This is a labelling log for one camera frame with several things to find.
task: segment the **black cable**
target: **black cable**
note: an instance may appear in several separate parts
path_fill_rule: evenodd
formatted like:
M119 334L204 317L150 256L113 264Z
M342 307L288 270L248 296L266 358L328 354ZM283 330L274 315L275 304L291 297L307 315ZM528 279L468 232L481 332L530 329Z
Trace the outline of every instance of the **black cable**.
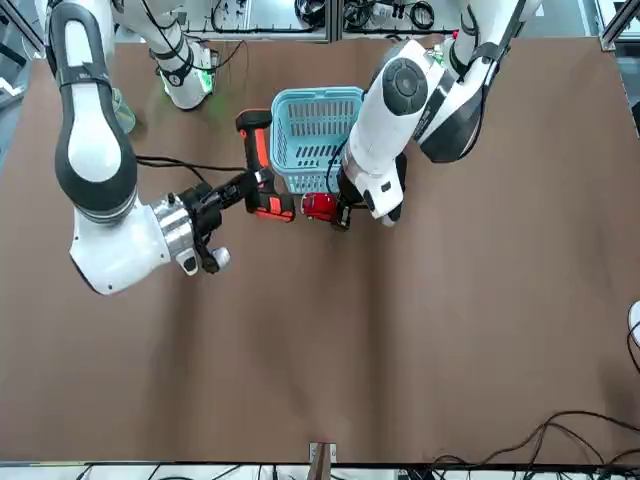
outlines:
M407 30L407 29L398 29L398 28L349 28L347 27L346 31L348 33L361 33L363 35L453 35L456 30L447 30L447 29L439 29L439 30Z
M587 442L583 437L578 435L576 432L574 432L573 430L565 427L564 425L560 425L559 423L549 422L548 425L550 427L557 428L558 430L564 432L567 436L572 437L575 440L578 440L583 445L586 445L586 447L589 450L591 450L596 455L596 457L598 457L598 460L600 460L600 463L601 464L604 463L604 457L602 456L602 454L593 445L591 445L589 442ZM587 460L589 460L589 455L586 452L585 452L585 457L587 458Z
M81 471L78 476L76 477L76 480L82 480L84 478L84 476L87 474L87 472L89 470L91 470L91 467L93 467L93 464L90 463L89 465L87 465L87 468L85 468L83 471Z
M235 472L236 470L238 470L242 465L236 465L235 467L231 467L228 470L225 470L224 472L220 473L219 475L216 475L215 477L213 477L211 480L220 480L222 477L226 477L227 475L229 475L231 472Z
M153 476L158 473L158 470L160 470L160 467L162 466L162 463L159 463L158 465L156 465L156 468L153 469L153 471L151 472L151 475L149 475L147 477L147 480L151 480L153 478Z
M331 187L329 186L329 175L331 174L331 167L333 166L333 164L336 161L336 158L338 157L340 152L342 152L342 149L344 148L345 144L347 143L347 140L349 140L349 137L345 138L344 141L340 144L340 146L338 148L336 148L336 150L333 152L331 160L329 161L329 166L327 167L327 174L324 177L324 181L325 181L325 183L327 185L327 193L329 193L330 195L332 195Z
M182 61L182 63L184 63L185 65L188 65L190 68L193 68L195 70L200 70L201 72L215 73L219 68L224 67L227 63L229 63L229 61L231 61L231 59L238 52L238 49L242 46L242 44L244 44L246 48L249 48L247 46L247 42L245 42L244 40L241 40L240 42L238 42L238 45L236 45L236 48L233 49L231 54L225 60L223 60L221 63L216 65L215 67L210 67L210 68L198 67L198 66L194 65L193 63L189 63L186 59L182 58L180 56L180 52L178 52L173 47L173 45L171 45L171 42L169 41L167 36L164 34L164 31L163 31L162 27L158 24L158 22L156 21L155 17L151 13L151 9L149 8L149 5L147 4L147 0L142 0L142 5L144 6L144 9L145 9L145 11L147 13L147 17L149 17L149 20L151 20L151 23L153 23L153 25L158 29L158 32L160 32L160 35L162 36L162 38L164 39L165 43L169 47L171 53L173 53L180 61Z
M429 16L428 22L423 23L416 18L416 13L419 10L424 10L427 12L427 15ZM416 28L419 28L420 30L430 30L431 27L433 27L433 24L436 22L436 14L430 4L421 0L419 2L416 2L415 5L411 7L411 10L409 10L409 19Z
M184 160L176 160L171 157L163 157L160 155L136 155L139 160L147 160L151 162L166 162L171 164L176 164L178 166L189 166L193 168L198 168L201 170L212 170L214 172L246 172L247 169L243 167L215 167L212 165L202 165L198 163L185 162Z
M635 355L633 354L633 350L631 349L631 337L633 336L633 332L635 331L636 328L640 327L640 322L636 323L633 328L629 329L629 333L627 333L627 350L629 351L629 356L631 357L631 361L633 362L633 366L636 369L636 372L638 372L638 375L640 375L640 365L638 364L638 361L636 360Z
M296 34L296 33L311 33L311 32L315 32L316 30L318 30L320 27L319 26L309 26L308 28L298 28L298 29L293 29L291 27L289 28L275 28L275 27L271 27L271 28L262 28L262 27L255 27L255 28L247 28L247 29L240 29L240 28L220 28L216 25L216 12L218 11L218 8L220 7L220 3L222 2L222 0L218 0L218 3L216 4L215 8L212 9L211 11L211 17L206 17L208 18L209 21L211 21L211 29L207 29L207 28L203 28L202 30L193 30L193 32L199 32L199 33L207 33L207 32L215 32L215 33L233 33L233 34L246 34L246 33L278 33L278 34ZM189 26L187 26L187 31L191 32L192 30L190 30Z
M141 159L137 159L138 165L142 165L144 167L151 167L151 168L173 168L173 167L184 167L187 170L189 170L191 173L193 173L196 177L198 177L198 179L206 184L206 185L210 185L209 182L207 181L206 178L204 178L202 176L202 174L195 169L194 167L188 166L188 165L181 165L181 164L177 164L177 163L153 163L150 162L148 160L141 160Z
M618 455L613 457L611 460L609 460L607 462L607 465L612 466L624 457L628 457L629 455L639 455L639 454L640 454L640 448L632 448L630 450L625 450L624 452L619 453Z

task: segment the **wire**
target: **wire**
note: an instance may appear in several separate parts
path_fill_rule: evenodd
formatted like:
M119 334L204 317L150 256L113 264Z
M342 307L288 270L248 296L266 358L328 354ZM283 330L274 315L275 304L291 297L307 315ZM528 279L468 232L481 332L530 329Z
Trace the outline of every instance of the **wire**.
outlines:
M604 463L604 457L602 456L602 454L593 445L591 445L589 442L587 442L584 438L582 438L580 435L578 435L573 430L565 427L564 425L560 425L559 423L555 423L555 422L549 422L548 426L557 428L558 430L560 430L563 433L565 433L568 437L572 437L573 439L578 440L579 442L581 442L583 445L586 445L587 448L589 450L591 450L596 455L596 457L598 457L598 460L600 460L600 463ZM587 458L587 460L589 460L589 455L586 452L585 452L585 457Z
M153 475L158 471L158 469L160 468L162 464L159 464L155 470L153 472L151 472L151 475L149 475L149 479L151 479L151 477L153 477ZM212 480L220 480L222 477L225 477L226 475L230 474L231 472L234 472L236 470L238 470L240 468L240 465L236 465L235 467L231 467L228 470L225 470L224 472L220 473L219 475L216 475L215 477L213 477ZM159 478L158 480L193 480L191 477L184 477L182 475L171 475L168 477L162 477Z
M637 455L637 454L640 454L640 448L632 448L630 450L625 450L624 452L619 453L618 455L613 457L611 460L609 460L607 464L609 466L612 466L624 457L628 457L629 455Z
M201 165L198 163L185 162L183 160L176 160L175 158L163 157L158 155L137 155L137 157L139 160L146 160L151 162L156 162L156 161L166 162L166 163L175 164L181 167L189 166L189 167L198 168L202 170L212 170L214 172L246 172L247 171L247 169L243 167L215 167L213 165Z
M202 30L194 30L194 32L199 32L199 33L207 33L207 32L215 32L215 33L235 33L235 34L245 34L245 33L282 33L282 34L296 34L296 33L311 33L311 32L315 32L316 30L318 30L320 27L319 26L310 26L308 28L300 28L300 29L293 29L291 27L289 28L275 28L275 27L271 27L271 28L261 28L261 27L255 27L255 28L247 28L247 29L240 29L240 28L220 28L216 25L216 12L218 11L218 8L220 7L220 3L222 2L222 0L218 0L218 3L216 4L215 8L212 9L211 11L211 17L205 17L208 20L211 21L211 29L207 29L207 28L203 28ZM187 31L191 32L192 30L189 28L189 26L187 26Z
M212 170L215 172L244 172L246 169L240 167L213 167L211 165L199 165L197 163L184 162L182 160L176 160L170 157L152 156L152 155L137 155L136 161L139 165L151 168L177 168L182 167L193 173L198 179L211 187L211 184L198 170Z
M153 478L153 476L158 473L158 470L160 470L160 467L162 466L161 463L159 463L158 465L156 465L156 468L153 469L153 471L151 472L151 475L149 475L147 477L147 480L151 480Z
M331 186L329 185L329 175L331 174L331 167L333 167L333 164L336 161L336 158L338 157L338 154L340 152L342 152L342 149L344 148L345 144L347 143L347 140L349 140L349 137L345 138L344 141L340 144L340 146L334 150L333 156L331 157L331 160L329 161L329 166L327 167L327 174L324 177L324 181L325 181L326 186L327 186L327 192L330 195L332 195Z
M84 478L84 476L87 474L87 472L89 472L89 470L91 470L91 467L93 467L93 464L90 463L87 468L85 468L82 472L80 472L78 474L78 476L76 477L76 480L82 480Z
M236 470L238 470L242 465L236 465L235 467L231 467L228 470L225 470L224 472L222 472L219 475L216 475L215 477L213 477L211 480L220 480L222 477L226 477L227 475L229 475L231 472L235 472Z
M238 42L238 45L236 45L236 48L233 49L231 54L226 59L224 59L221 63L216 65L215 67L211 67L211 68L198 67L198 66L194 65L193 63L190 63L187 60L185 60L184 58L182 58L180 56L180 53L173 47L173 45L171 45L171 42L169 41L167 36L164 34L164 31L163 31L162 27L158 24L158 22L156 21L155 17L151 13L151 9L149 8L149 5L147 4L147 0L142 0L142 5L144 6L144 9L146 10L146 13L147 13L147 16L149 17L149 20L151 20L151 23L153 23L153 25L158 29L158 32L160 33L160 35L164 39L165 43L169 47L171 53L173 53L176 57L178 57L178 59L180 61L182 61L182 63L184 63L185 65L189 66L190 68L193 68L195 70L200 70L201 72L215 73L219 68L224 67L227 63L229 63L231 61L231 59L238 52L238 49L243 44L245 45L246 48L249 48L249 46L247 45L247 42L245 42L244 40L241 40L240 42Z
M635 331L635 329L638 327L640 327L640 322L636 323L633 328L629 329L629 333L627 333L627 350L629 351L629 356L631 357L631 361L633 362L633 366L635 367L636 372L638 372L638 375L640 375L640 365L638 364L638 361L633 354L633 350L631 349L631 337L633 336L633 332Z
M429 18L427 22L423 23L416 18L416 13L418 12L418 10L426 11ZM430 30L436 21L436 14L430 4L421 0L419 2L416 2L415 5L411 7L411 10L409 10L409 19L416 28L419 28L420 30Z

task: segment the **white device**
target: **white device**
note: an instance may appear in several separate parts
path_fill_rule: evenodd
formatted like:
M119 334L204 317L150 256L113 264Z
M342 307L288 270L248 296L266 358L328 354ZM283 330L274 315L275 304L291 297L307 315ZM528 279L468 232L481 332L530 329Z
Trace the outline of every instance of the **white device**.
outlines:
M147 14L146 0L49 0L37 5L63 106L55 169L74 204L70 254L89 286L103 295L129 287L171 259L190 275L202 264L196 252L201 232L193 225L196 207L171 194L171 203L162 199L143 205L138 199L136 156L111 103L107 58L113 52L112 6L119 22L148 42L176 106L194 108L211 93L208 73L195 68L210 66L208 49L188 42L167 13L177 2L152 4L153 17ZM205 255L208 271L229 260L226 250ZM212 266L216 258L220 262Z
M446 42L444 66L413 40L391 49L342 154L339 184L346 204L364 200L374 218L393 225L404 196L396 157L412 136L435 163L458 160L470 151L500 61L541 1L466 2L457 39ZM338 212L338 224L348 226Z

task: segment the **cable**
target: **cable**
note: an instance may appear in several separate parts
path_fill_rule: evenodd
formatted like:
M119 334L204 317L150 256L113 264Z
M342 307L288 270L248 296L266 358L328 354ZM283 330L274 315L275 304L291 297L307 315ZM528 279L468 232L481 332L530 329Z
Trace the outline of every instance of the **cable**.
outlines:
M618 455L613 457L611 460L609 460L607 464L609 466L612 466L624 457L628 457L629 455L637 455L637 454L640 454L640 448L632 448L630 450L625 450L624 452L619 453Z
M151 472L151 475L149 475L147 477L147 480L151 480L153 478L153 476L158 473L158 470L160 470L160 467L162 466L162 463L159 463L158 465L156 465L156 468L153 469L153 471Z
M162 465L163 464L158 464L158 466L153 470L153 472L151 472L151 475L149 475L147 480L150 480ZM234 471L238 470L239 468L240 468L240 465L236 465L235 467L231 467L228 470L225 470L224 472L220 473L219 475L216 475L215 477L213 477L212 480L220 480L222 477L230 474L231 472L234 472ZM168 477L159 478L158 480L193 480L193 479L191 477L184 477L182 475L171 475L171 476L168 476Z
M213 477L211 480L220 480L222 477L226 477L227 475L229 475L231 472L235 472L236 470L238 470L242 465L236 465L235 467L231 467L228 470L225 470L224 472L222 472L219 475L216 475L215 477Z
M182 167L193 173L198 179L211 187L211 184L198 170L212 170L215 172L244 172L246 169L240 167L213 167L211 165L199 165L197 163L184 162L182 160L176 160L170 157L151 156L151 155L137 155L136 161L139 165L151 168L176 168Z
M211 68L198 67L198 66L194 65L193 63L190 63L187 60L185 60L184 58L182 58L180 56L180 52L178 52L173 47L173 45L171 45L171 42L169 41L167 36L164 34L164 31L163 31L162 27L160 25L158 25L158 22L156 21L155 17L151 13L151 9L149 8L149 5L147 4L147 0L142 0L142 5L144 6L144 9L145 9L145 11L147 13L147 16L149 17L149 20L151 20L151 23L153 23L153 25L158 29L158 32L160 32L160 35L162 36L162 38L164 39L165 43L169 47L171 53L173 53L176 57L178 57L178 59L180 61L182 61L182 63L184 63L185 65L189 66L190 68L193 68L195 70L200 70L201 72L215 73L219 68L224 67L227 63L229 63L229 61L231 61L231 59L234 57L234 55L238 52L238 49L243 44L245 45L246 48L249 48L248 45L247 45L247 42L245 42L244 40L241 40L240 42L238 42L238 45L236 45L236 48L233 49L231 54L225 60L223 60L221 63L216 65L215 67L211 67Z
M199 33L207 33L207 32L215 32L215 33L235 33L235 34L246 34L246 33L282 33L282 34L296 34L296 33L311 33L311 32L315 32L316 30L318 30L318 26L310 26L308 28L300 28L300 29L293 29L291 27L289 28L275 28L275 27L271 27L271 28L261 28L261 27L255 27L255 28L247 28L247 29L240 29L240 28L220 28L216 25L216 12L218 11L218 8L220 7L220 3L222 2L222 0L219 0L218 3L216 4L215 8L212 9L211 11L211 17L205 17L208 20L211 21L211 29L207 29L207 28L203 28L202 30L193 30L193 32L199 32ZM187 25L187 32L192 32L192 30L189 28L189 25Z
M453 35L456 30L407 30L407 29L399 29L399 28L349 28L347 27L348 33L361 33L363 35Z
M416 13L419 10L426 11L429 18L427 22L423 23L416 18ZM409 10L409 19L416 28L419 28L420 30L430 30L431 27L433 27L433 24L436 22L436 14L430 4L421 0L419 2L416 2L415 5L411 7L411 10Z
M325 183L327 185L327 193L329 193L330 195L332 195L331 187L329 185L329 175L331 174L331 167L333 167L333 164L336 161L336 158L338 157L338 154L340 152L342 152L342 149L344 148L345 144L347 143L347 140L349 140L349 137L345 138L344 141L340 144L340 146L338 148L336 148L336 150L333 152L333 156L331 157L331 160L329 161L329 166L327 167L327 174L324 177L324 181L325 181Z
M87 472L88 472L89 470L91 470L91 467L93 467L93 464L92 464L92 463L90 463L90 464L87 466L87 468L85 468L82 472L80 472L80 473L78 474L78 476L76 477L76 480L82 480L82 479L84 478L84 476L87 474Z
M137 155L137 158L139 160L146 160L150 162L156 162L156 161L166 162L166 163L175 164L176 166L181 166L185 168L189 166L192 168L198 168L202 170L211 170L214 172L246 172L247 171L247 169L243 167L215 167L212 165L201 165L198 163L185 162L183 160L176 160L175 158L163 157L159 155Z
M633 354L633 350L631 349L631 337L633 336L633 332L635 331L635 329L638 327L640 327L640 322L636 323L633 328L629 329L629 333L627 333L627 350L629 351L629 356L631 357L631 361L633 362L633 366L635 367L636 372L638 372L638 375L640 375L640 365L638 364L638 361Z

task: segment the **floor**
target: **floor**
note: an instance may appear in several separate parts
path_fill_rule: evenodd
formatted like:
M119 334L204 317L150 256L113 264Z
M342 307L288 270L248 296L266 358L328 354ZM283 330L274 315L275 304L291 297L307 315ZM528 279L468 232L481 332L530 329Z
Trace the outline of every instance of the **floor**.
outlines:
M163 466L152 477L152 480L211 480L216 479L234 465L175 465ZM79 480L77 477L86 467L84 466L38 466L38 467L2 467L0 480ZM149 480L155 466L97 466L92 467L82 480ZM246 465L217 480L305 480L309 467L279 465L276 469L277 477L273 477L273 466ZM331 470L333 480L403 480L408 477L403 471L391 469L341 469ZM437 471L435 478L443 480L522 480L523 473L515 477L510 471L475 471L470 477L466 471ZM556 474L539 473L535 480L589 480L584 474ZM611 480L624 480L623 477L613 476Z
M36 20L33 0L20 0L20 8L26 18ZM597 32L596 17L595 0L544 0L540 15L526 25L522 35L528 37L594 35ZM22 51L20 37L16 37L15 32L3 31L0 26L0 39L2 38L4 43L13 45L17 51ZM118 32L117 38L120 41L138 41L137 37L129 35L124 30ZM619 49L617 56L627 95L630 102L634 104L640 101L640 51ZM26 83L29 67L16 70L15 66L6 59L0 58L0 77L11 79L13 85ZM0 111L0 169L19 115L19 103ZM96 466L91 468L83 480L148 480L154 468L153 465ZM154 479L160 480L167 476L174 476L186 477L183 480L210 480L228 468L229 466L163 466ZM78 474L83 470L84 467L81 466L2 466L0 480L78 480ZM278 478L285 477L288 480L303 480L306 478L307 471L308 467L300 466L279 466L277 470ZM332 474L335 475L334 480L396 480L398 478L397 470L335 469ZM272 475L271 466L263 468L244 466L225 476L224 480L273 480ZM573 480L586 479L584 475L569 474L568 476ZM471 477L473 480L514 480L512 472L473 472ZM521 477L522 474L516 476L515 480L520 480ZM466 472L463 471L447 472L446 479L468 480ZM536 480L557 479L558 476L552 473L536 475Z

